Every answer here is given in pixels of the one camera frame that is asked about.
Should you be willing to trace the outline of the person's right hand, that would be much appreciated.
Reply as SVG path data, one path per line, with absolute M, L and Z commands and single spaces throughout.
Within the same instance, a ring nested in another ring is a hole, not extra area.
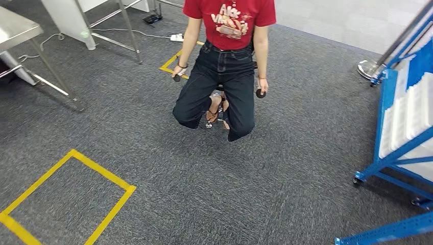
M 174 80 L 179 80 L 188 68 L 188 64 L 180 65 L 179 63 L 176 65 L 172 72 L 172 78 Z

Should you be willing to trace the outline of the person's left hand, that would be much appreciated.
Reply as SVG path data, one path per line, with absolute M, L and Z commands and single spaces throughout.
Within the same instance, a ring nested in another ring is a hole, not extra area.
M 261 97 L 264 97 L 266 95 L 266 93 L 268 92 L 268 88 L 269 88 L 267 79 L 266 78 L 259 78 L 258 79 L 258 86 L 259 86 L 259 89 L 258 89 L 259 93 L 256 93 L 256 94 L 259 94 Z

